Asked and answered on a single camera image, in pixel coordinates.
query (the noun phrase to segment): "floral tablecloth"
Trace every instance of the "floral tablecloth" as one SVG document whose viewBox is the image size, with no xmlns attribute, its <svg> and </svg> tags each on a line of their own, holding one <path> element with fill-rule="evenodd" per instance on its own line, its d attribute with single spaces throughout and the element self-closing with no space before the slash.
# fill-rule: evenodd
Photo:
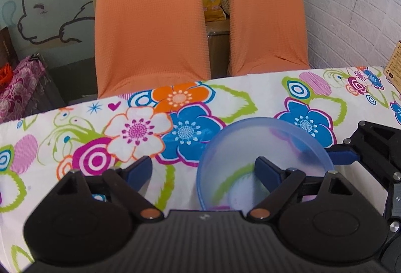
<svg viewBox="0 0 401 273">
<path fill-rule="evenodd" d="M 32 261 L 24 221 L 71 168 L 95 175 L 150 155 L 145 197 L 165 213 L 199 209 L 195 177 L 204 148 L 248 117 L 288 121 L 329 147 L 350 137 L 360 120 L 401 128 L 401 101 L 381 67 L 315 69 L 161 87 L 4 123 L 0 261 L 13 272 Z M 359 165 L 346 177 L 362 190 L 367 185 L 364 194 L 380 210 L 385 191 L 366 174 Z"/>
</svg>

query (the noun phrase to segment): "blue plastic bowl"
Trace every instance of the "blue plastic bowl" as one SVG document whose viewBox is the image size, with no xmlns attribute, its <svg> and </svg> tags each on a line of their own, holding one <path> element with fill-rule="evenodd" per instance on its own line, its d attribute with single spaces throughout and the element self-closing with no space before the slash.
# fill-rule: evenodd
<svg viewBox="0 0 401 273">
<path fill-rule="evenodd" d="M 244 119 L 220 131 L 202 154 L 196 174 L 202 209 L 246 214 L 264 199 L 269 191 L 253 173 L 259 156 L 310 176 L 334 169 L 326 150 L 303 129 L 275 118 Z"/>
</svg>

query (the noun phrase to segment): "bolt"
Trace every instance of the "bolt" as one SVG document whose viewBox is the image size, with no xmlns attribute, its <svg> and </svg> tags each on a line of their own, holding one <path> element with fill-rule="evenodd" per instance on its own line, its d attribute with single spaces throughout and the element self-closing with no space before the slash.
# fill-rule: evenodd
<svg viewBox="0 0 401 273">
<path fill-rule="evenodd" d="M 400 223 L 398 223 L 398 221 L 394 221 L 392 224 L 390 224 L 391 232 L 397 232 L 398 229 L 400 229 Z"/>
<path fill-rule="evenodd" d="M 141 211 L 141 217 L 148 219 L 148 220 L 157 219 L 160 215 L 162 215 L 162 214 L 156 208 L 147 208 L 147 209 Z"/>
<path fill-rule="evenodd" d="M 266 219 L 270 216 L 270 211 L 264 208 L 255 208 L 251 211 L 250 215 L 255 219 Z"/>
</svg>

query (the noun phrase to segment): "chair backrest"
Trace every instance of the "chair backrest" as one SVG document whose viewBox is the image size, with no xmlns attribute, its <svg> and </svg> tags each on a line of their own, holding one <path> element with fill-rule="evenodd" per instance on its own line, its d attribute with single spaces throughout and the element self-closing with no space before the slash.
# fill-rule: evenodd
<svg viewBox="0 0 401 273">
<path fill-rule="evenodd" d="M 272 69 L 267 68 L 268 71 L 297 69 L 297 66 L 308 68 L 303 0 L 229 2 L 233 75 L 250 73 L 267 61 L 271 62 Z"/>
<path fill-rule="evenodd" d="M 202 0 L 97 0 L 99 97 L 210 79 Z"/>
</svg>

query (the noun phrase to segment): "orange flower print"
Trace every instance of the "orange flower print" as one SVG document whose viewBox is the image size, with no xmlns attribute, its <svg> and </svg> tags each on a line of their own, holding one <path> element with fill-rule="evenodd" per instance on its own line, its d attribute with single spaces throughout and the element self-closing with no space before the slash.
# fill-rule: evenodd
<svg viewBox="0 0 401 273">
<path fill-rule="evenodd" d="M 65 174 L 73 168 L 73 157 L 72 155 L 67 155 L 63 160 L 60 161 L 57 166 L 56 176 L 58 180 L 61 180 L 65 176 Z"/>
<path fill-rule="evenodd" d="M 152 91 L 152 99 L 157 103 L 156 113 L 178 111 L 190 103 L 208 103 L 214 96 L 214 90 L 201 82 L 164 86 Z"/>
<path fill-rule="evenodd" d="M 359 92 L 358 92 L 358 90 L 356 90 L 356 89 L 354 89 L 351 85 L 349 85 L 349 84 L 347 84 L 346 86 L 345 86 L 345 88 L 346 88 L 346 90 L 348 91 L 348 92 L 350 92 L 352 95 L 358 95 L 359 94 Z"/>
</svg>

